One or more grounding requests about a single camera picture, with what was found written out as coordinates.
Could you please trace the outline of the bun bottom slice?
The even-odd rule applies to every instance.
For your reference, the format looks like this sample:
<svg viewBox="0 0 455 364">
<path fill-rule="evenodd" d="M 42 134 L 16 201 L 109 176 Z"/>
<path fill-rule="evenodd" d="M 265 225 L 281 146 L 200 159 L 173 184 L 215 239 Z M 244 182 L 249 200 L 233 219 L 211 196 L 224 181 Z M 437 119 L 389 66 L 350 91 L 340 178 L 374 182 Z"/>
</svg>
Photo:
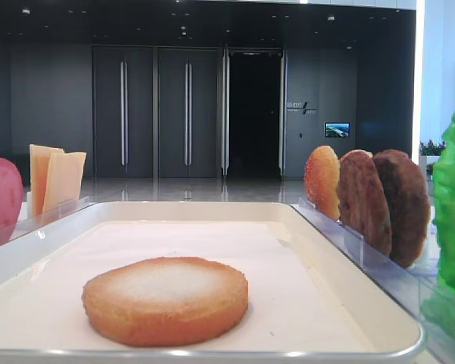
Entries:
<svg viewBox="0 0 455 364">
<path fill-rule="evenodd" d="M 89 280 L 82 293 L 91 326 L 134 347 L 173 347 L 219 337 L 244 317 L 243 272 L 199 257 L 135 262 Z"/>
</svg>

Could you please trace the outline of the bun slice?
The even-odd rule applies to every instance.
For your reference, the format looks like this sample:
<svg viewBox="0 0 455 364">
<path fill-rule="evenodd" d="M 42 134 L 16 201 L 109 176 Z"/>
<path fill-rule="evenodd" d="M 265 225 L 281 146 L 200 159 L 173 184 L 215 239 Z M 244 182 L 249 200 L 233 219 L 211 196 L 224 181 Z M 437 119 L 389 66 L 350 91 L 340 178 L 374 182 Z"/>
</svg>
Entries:
<svg viewBox="0 0 455 364">
<path fill-rule="evenodd" d="M 89 280 L 82 293 L 91 326 L 134 347 L 173 347 L 219 337 L 244 317 L 243 272 L 199 257 L 135 262 Z"/>
<path fill-rule="evenodd" d="M 315 148 L 306 161 L 304 186 L 309 201 L 332 220 L 340 217 L 337 184 L 340 162 L 334 150 L 327 145 Z"/>
<path fill-rule="evenodd" d="M 369 151 L 366 151 L 366 150 L 363 150 L 363 149 L 358 149 L 359 152 L 363 152 L 364 154 L 366 154 L 369 158 L 372 158 L 373 157 L 373 154 Z"/>
</svg>

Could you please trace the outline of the inner brown meat patty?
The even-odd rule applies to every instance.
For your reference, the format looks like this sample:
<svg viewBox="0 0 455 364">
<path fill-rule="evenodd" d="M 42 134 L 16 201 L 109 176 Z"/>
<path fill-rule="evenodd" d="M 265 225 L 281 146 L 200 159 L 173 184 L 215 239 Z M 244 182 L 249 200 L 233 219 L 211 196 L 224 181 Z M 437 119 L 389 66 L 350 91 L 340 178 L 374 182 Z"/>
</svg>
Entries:
<svg viewBox="0 0 455 364">
<path fill-rule="evenodd" d="M 392 248 L 390 212 L 372 158 L 358 149 L 344 155 L 340 160 L 336 192 L 342 224 L 363 235 L 372 248 L 389 256 Z"/>
</svg>

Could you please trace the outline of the inner red tomato slice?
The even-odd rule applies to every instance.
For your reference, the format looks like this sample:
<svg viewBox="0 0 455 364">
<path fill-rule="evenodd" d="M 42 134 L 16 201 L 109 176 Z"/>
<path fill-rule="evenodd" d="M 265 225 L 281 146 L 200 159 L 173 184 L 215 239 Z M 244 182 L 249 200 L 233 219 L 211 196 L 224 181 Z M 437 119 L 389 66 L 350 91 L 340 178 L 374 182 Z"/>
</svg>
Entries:
<svg viewBox="0 0 455 364">
<path fill-rule="evenodd" d="M 24 189 L 16 166 L 0 158 L 0 246 L 10 240 L 17 224 Z"/>
</svg>

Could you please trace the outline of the green lettuce leaf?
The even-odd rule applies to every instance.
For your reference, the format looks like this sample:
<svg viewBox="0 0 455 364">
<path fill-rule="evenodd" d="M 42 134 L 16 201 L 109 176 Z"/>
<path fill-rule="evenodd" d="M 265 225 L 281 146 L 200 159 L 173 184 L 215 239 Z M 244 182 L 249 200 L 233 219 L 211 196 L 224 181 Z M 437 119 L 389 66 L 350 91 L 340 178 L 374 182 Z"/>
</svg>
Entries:
<svg viewBox="0 0 455 364">
<path fill-rule="evenodd" d="M 443 139 L 445 149 L 433 168 L 433 224 L 440 248 L 437 285 L 431 298 L 422 304 L 422 312 L 455 339 L 455 112 Z"/>
</svg>

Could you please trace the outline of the inner far bun slice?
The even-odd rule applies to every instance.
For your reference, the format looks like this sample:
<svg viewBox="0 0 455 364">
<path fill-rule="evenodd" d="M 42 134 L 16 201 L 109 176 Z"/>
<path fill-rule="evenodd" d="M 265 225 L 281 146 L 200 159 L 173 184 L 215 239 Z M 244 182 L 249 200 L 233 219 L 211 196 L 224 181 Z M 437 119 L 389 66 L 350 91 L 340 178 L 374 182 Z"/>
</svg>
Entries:
<svg viewBox="0 0 455 364">
<path fill-rule="evenodd" d="M 315 148 L 306 161 L 304 186 L 309 201 L 332 220 L 340 217 L 337 184 L 340 162 L 334 150 L 327 145 Z"/>
</svg>

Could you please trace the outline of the middle dark double door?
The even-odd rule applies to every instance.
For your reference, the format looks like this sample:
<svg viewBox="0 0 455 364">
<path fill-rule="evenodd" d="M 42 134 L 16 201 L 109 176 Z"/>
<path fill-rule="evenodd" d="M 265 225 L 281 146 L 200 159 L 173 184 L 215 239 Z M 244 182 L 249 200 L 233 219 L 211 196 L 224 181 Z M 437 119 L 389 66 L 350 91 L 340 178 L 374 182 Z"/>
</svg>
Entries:
<svg viewBox="0 0 455 364">
<path fill-rule="evenodd" d="M 159 176 L 211 178 L 217 157 L 217 53 L 159 52 Z"/>
</svg>

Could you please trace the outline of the dark double door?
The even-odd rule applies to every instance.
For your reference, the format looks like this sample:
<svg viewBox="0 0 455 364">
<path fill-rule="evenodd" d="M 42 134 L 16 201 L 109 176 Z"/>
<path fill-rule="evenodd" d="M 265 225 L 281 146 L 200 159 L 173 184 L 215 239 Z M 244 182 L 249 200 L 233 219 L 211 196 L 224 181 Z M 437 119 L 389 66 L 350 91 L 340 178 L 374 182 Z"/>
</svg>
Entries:
<svg viewBox="0 0 455 364">
<path fill-rule="evenodd" d="M 159 52 L 159 176 L 211 178 L 217 157 L 217 53 Z"/>
<path fill-rule="evenodd" d="M 98 177 L 153 176 L 152 50 L 93 49 Z"/>
</svg>

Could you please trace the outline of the outer far bun slice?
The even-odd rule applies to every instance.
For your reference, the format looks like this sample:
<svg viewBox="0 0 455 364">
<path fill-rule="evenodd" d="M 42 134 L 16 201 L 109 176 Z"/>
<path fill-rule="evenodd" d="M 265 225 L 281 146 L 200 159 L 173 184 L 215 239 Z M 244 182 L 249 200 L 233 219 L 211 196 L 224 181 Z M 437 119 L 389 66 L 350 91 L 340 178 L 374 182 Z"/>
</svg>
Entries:
<svg viewBox="0 0 455 364">
<path fill-rule="evenodd" d="M 359 152 L 363 152 L 364 154 L 366 154 L 369 158 L 372 158 L 373 157 L 373 154 L 369 151 L 366 151 L 366 150 L 363 150 L 363 149 L 358 149 Z"/>
</svg>

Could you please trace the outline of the white rectangular tray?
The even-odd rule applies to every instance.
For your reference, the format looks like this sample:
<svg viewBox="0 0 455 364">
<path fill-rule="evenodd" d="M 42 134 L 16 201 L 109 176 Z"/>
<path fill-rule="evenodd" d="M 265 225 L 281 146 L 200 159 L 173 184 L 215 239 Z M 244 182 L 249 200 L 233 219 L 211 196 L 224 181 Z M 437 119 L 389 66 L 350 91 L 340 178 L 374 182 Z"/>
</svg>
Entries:
<svg viewBox="0 0 455 364">
<path fill-rule="evenodd" d="M 371 352 L 161 349 L 0 349 L 0 363 L 414 363 L 425 349 L 419 321 L 294 207 L 275 202 L 103 202 L 0 246 L 0 286 L 99 224 L 113 221 L 281 223 L 288 246 L 369 339 Z"/>
</svg>

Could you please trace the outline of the left dark double door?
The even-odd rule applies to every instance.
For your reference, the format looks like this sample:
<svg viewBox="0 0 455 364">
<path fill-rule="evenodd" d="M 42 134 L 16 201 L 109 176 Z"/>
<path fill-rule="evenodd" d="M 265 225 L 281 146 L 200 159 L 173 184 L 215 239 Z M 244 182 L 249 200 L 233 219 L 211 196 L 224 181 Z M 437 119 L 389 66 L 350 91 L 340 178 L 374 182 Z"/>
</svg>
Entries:
<svg viewBox="0 0 455 364">
<path fill-rule="evenodd" d="M 93 49 L 98 177 L 153 176 L 152 50 Z"/>
</svg>

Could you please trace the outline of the flower planter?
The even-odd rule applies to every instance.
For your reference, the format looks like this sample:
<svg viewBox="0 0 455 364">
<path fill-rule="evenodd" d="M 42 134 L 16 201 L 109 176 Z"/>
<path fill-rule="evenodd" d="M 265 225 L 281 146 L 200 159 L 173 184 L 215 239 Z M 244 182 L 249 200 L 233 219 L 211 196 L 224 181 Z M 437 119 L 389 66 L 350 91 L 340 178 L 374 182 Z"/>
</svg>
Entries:
<svg viewBox="0 0 455 364">
<path fill-rule="evenodd" d="M 433 175 L 433 164 L 440 158 L 446 143 L 435 143 L 429 140 L 427 143 L 421 142 L 419 145 L 419 166 L 427 178 Z"/>
</svg>

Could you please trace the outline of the white paper tray liner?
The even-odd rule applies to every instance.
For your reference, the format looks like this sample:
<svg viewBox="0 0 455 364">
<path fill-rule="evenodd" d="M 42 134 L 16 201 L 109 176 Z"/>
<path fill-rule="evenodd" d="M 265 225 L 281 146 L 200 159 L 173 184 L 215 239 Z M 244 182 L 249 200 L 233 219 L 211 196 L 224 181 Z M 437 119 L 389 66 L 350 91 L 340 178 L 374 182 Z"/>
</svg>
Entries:
<svg viewBox="0 0 455 364">
<path fill-rule="evenodd" d="M 281 223 L 113 221 L 99 224 L 0 286 L 0 349 L 119 350 L 98 335 L 83 285 L 113 268 L 158 256 L 230 265 L 249 283 L 249 309 L 201 350 L 371 352 L 369 339 L 288 246 Z"/>
</svg>

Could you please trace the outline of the wall display screen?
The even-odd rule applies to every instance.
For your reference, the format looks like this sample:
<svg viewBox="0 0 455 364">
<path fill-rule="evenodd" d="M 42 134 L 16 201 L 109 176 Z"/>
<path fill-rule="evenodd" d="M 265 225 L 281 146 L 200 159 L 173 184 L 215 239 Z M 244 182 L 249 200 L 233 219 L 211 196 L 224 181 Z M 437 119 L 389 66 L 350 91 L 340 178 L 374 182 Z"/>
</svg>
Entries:
<svg viewBox="0 0 455 364">
<path fill-rule="evenodd" d="M 350 136 L 349 123 L 325 123 L 325 137 L 348 138 Z"/>
</svg>

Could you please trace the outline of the right long clear rail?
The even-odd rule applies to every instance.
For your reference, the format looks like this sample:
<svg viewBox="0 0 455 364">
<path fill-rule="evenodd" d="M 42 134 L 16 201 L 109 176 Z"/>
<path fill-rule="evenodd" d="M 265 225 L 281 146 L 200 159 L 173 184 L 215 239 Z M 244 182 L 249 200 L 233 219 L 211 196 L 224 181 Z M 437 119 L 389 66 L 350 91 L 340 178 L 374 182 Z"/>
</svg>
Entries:
<svg viewBox="0 0 455 364">
<path fill-rule="evenodd" d="M 401 268 L 368 245 L 360 233 L 331 220 L 308 200 L 300 198 L 293 207 L 423 324 L 433 357 L 455 363 L 455 293 L 438 280 L 433 262 L 422 268 Z"/>
</svg>

